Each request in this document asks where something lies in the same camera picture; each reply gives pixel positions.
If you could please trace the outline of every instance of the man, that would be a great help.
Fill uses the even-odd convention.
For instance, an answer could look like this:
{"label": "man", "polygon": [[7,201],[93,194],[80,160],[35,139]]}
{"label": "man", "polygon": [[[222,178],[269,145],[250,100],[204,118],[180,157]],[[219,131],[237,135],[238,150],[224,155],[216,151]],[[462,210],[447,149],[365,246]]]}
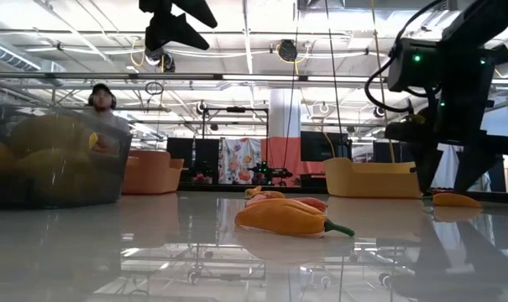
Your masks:
{"label": "man", "polygon": [[[125,119],[115,116],[112,110],[116,107],[116,97],[112,94],[110,89],[104,84],[96,84],[93,87],[92,94],[89,96],[88,104],[93,107],[91,115],[105,122],[106,124],[121,129],[124,132],[130,132],[130,127]],[[118,146],[110,138],[103,135],[98,136],[98,141],[93,147],[94,151],[113,153],[118,149]]]}

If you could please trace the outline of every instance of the black cable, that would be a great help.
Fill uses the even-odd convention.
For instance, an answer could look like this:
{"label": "black cable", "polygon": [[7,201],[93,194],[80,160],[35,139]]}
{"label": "black cable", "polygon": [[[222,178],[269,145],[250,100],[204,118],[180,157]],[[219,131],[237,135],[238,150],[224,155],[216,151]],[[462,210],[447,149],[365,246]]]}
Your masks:
{"label": "black cable", "polygon": [[336,81],[336,63],[334,59],[334,47],[332,43],[332,30],[330,29],[330,14],[328,12],[328,0],[324,0],[326,12],[327,12],[327,22],[328,22],[328,39],[330,41],[330,54],[332,54],[332,73],[334,77],[334,92],[336,93],[336,110],[338,111],[338,128],[339,128],[339,141],[340,148],[343,148],[343,130],[341,126],[341,116],[339,114],[339,97],[338,97],[338,82]]}
{"label": "black cable", "polygon": [[405,112],[410,112],[412,110],[412,106],[408,106],[406,108],[394,108],[394,107],[390,107],[388,105],[385,105],[383,102],[380,102],[380,101],[377,101],[377,99],[374,98],[373,95],[371,95],[371,91],[369,91],[369,86],[371,85],[371,82],[373,81],[373,79],[375,77],[377,77],[378,75],[382,74],[387,68],[388,66],[390,66],[390,64],[394,61],[394,58],[390,58],[390,60],[388,62],[386,62],[386,64],[384,64],[382,67],[380,67],[379,70],[377,70],[373,75],[371,75],[369,77],[369,79],[365,82],[365,85],[364,85],[364,92],[365,92],[365,95],[368,97],[368,99],[374,103],[377,107],[380,107],[386,111],[389,111],[389,112],[397,112],[397,113],[405,113]]}
{"label": "black cable", "polygon": [[431,87],[425,87],[424,89],[425,89],[425,95],[427,98],[427,105],[430,108],[436,108],[437,107],[437,98],[435,97],[435,95],[437,93],[435,93],[435,91]]}
{"label": "black cable", "polygon": [[[387,105],[385,105],[382,102],[379,102],[377,99],[375,99],[371,95],[371,92],[369,91],[369,86],[371,85],[371,82],[373,81],[373,79],[375,77],[377,77],[379,75],[382,75],[382,73],[386,69],[388,69],[388,67],[394,62],[394,60],[395,60],[395,54],[397,54],[397,52],[399,51],[399,48],[401,47],[400,46],[401,37],[405,33],[406,28],[412,22],[414,22],[414,20],[416,20],[418,17],[420,17],[422,14],[424,14],[427,10],[429,10],[430,8],[433,8],[434,6],[440,4],[441,2],[442,2],[442,0],[435,0],[435,1],[431,2],[431,3],[429,3],[424,8],[420,9],[419,11],[417,11],[417,13],[412,15],[412,17],[410,19],[408,19],[408,21],[406,21],[405,25],[403,25],[403,28],[399,31],[399,33],[397,33],[397,36],[395,37],[394,48],[390,52],[390,59],[388,60],[388,62],[386,62],[386,64],[384,64],[379,70],[377,70],[373,75],[371,75],[369,77],[369,79],[365,82],[365,85],[364,85],[365,95],[377,107],[381,107],[381,108],[385,109],[386,111],[390,111],[390,112],[397,112],[397,113],[412,112],[412,104],[410,104],[410,103],[409,103],[409,106],[407,106],[406,108],[394,108],[394,107],[387,106]],[[411,93],[413,96],[423,95],[421,97],[427,97],[427,94],[420,94],[418,92],[410,90],[410,88],[408,89],[407,92]]]}
{"label": "black cable", "polygon": [[442,2],[442,0],[435,0],[431,3],[429,3],[428,5],[426,5],[424,8],[420,9],[419,11],[417,11],[410,19],[408,19],[408,21],[406,21],[405,25],[403,25],[403,28],[399,31],[399,33],[397,34],[397,36],[395,37],[395,41],[396,43],[399,42],[399,40],[401,40],[401,37],[403,36],[403,34],[405,33],[405,30],[406,28],[411,25],[412,22],[414,22],[414,20],[416,20],[418,17],[420,17],[423,13],[425,13],[426,11],[428,11],[429,9],[433,8],[434,6],[440,4]]}
{"label": "black cable", "polygon": [[[296,17],[296,32],[295,32],[295,47],[296,46],[298,46],[298,15]],[[287,147],[289,145],[289,127],[291,126],[291,114],[293,113],[293,93],[295,92],[296,58],[293,61],[292,75],[293,76],[291,79],[291,104],[289,105],[289,120],[287,121],[287,135],[285,136],[284,164],[283,164],[282,168],[285,168],[285,163],[287,162]]]}
{"label": "black cable", "polygon": [[[436,86],[435,89],[431,90],[431,93],[433,95],[436,95],[436,94],[438,94],[438,92],[440,92],[440,90],[442,90],[442,87],[439,85],[439,86]],[[411,88],[406,88],[405,91],[410,93],[410,94],[412,94],[413,96],[429,97],[427,92],[426,93],[420,93],[420,92],[413,91]]]}

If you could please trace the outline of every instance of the glossy white floor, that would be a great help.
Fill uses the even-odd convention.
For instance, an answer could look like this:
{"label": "glossy white floor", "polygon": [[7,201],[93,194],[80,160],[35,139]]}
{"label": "glossy white floor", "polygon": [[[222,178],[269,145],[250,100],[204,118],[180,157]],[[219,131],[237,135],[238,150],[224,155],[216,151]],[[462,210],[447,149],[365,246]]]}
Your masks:
{"label": "glossy white floor", "polygon": [[508,301],[508,206],[328,202],[357,236],[236,230],[241,194],[0,211],[0,301]]}

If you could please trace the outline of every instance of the orange bin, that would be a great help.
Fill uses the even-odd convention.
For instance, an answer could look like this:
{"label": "orange bin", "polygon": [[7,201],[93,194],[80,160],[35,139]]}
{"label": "orange bin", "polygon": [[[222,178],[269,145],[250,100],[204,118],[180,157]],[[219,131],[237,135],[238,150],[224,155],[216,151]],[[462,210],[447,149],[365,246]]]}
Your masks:
{"label": "orange bin", "polygon": [[414,162],[353,163],[347,158],[325,160],[330,195],[363,198],[420,198]]}

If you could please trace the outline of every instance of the yellow wire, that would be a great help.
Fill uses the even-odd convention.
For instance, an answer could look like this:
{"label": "yellow wire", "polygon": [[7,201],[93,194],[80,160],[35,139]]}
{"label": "yellow wire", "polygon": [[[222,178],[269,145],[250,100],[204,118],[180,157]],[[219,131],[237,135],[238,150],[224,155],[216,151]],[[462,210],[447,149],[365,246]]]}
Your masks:
{"label": "yellow wire", "polygon": [[278,56],[278,58],[280,58],[280,60],[282,62],[284,62],[286,64],[294,64],[295,65],[295,72],[298,75],[298,64],[306,59],[309,49],[310,49],[309,47],[306,47],[306,54],[304,55],[304,57],[302,59],[300,59],[300,60],[294,60],[293,62],[289,62],[289,61],[283,60],[283,58],[278,53],[278,51],[280,50],[280,45],[278,44],[278,45],[276,45],[276,55]]}
{"label": "yellow wire", "polygon": [[144,53],[142,53],[142,61],[141,61],[141,62],[139,62],[139,63],[138,63],[138,62],[136,62],[136,61],[134,60],[134,57],[133,57],[133,52],[134,52],[134,47],[136,46],[136,42],[137,42],[137,41],[138,41],[138,40],[135,40],[135,41],[134,41],[134,43],[133,43],[133,48],[132,48],[132,51],[130,52],[130,61],[131,61],[131,62],[133,62],[134,66],[140,67],[141,65],[143,65],[143,64],[144,64],[144,61],[145,61],[145,54],[144,54]]}
{"label": "yellow wire", "polygon": [[327,140],[328,140],[328,143],[330,143],[330,148],[332,148],[332,157],[336,158],[336,152],[334,152],[334,145],[332,145],[332,141],[330,140],[328,135],[326,133],[324,133],[324,131],[322,132],[322,134],[324,134],[325,138],[327,138]]}
{"label": "yellow wire", "polygon": [[[377,33],[377,23],[376,23],[376,17],[374,15],[374,0],[371,1],[371,13],[373,14],[373,35],[374,35],[374,44],[375,48],[377,50],[377,65],[379,66],[379,69],[382,68],[380,66],[380,51],[379,51],[379,37]],[[379,80],[380,80],[380,94],[382,96],[382,103],[386,104],[385,100],[385,86],[382,82],[382,73],[379,73]],[[388,126],[388,114],[385,112],[385,125]],[[395,154],[394,154],[394,145],[391,143],[391,139],[388,138],[388,142],[390,144],[390,157],[392,164],[395,163]]]}

